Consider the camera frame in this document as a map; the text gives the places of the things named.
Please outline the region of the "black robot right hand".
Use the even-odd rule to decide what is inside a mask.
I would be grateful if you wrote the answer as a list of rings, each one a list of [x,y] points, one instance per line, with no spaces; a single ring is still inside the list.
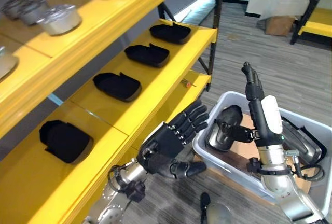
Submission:
[[[255,128],[221,122],[222,132],[231,140],[255,142],[257,147],[282,144],[282,121],[276,100],[265,97],[258,74],[249,62],[243,64],[241,71],[246,76],[245,94]]]

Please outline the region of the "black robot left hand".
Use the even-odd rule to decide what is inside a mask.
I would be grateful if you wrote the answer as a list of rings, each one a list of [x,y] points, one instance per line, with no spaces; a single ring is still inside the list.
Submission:
[[[207,106],[200,99],[192,102],[170,122],[162,122],[141,145],[136,157],[150,174],[166,178],[191,177],[206,170],[202,161],[179,161],[176,157],[196,135],[208,127]]]

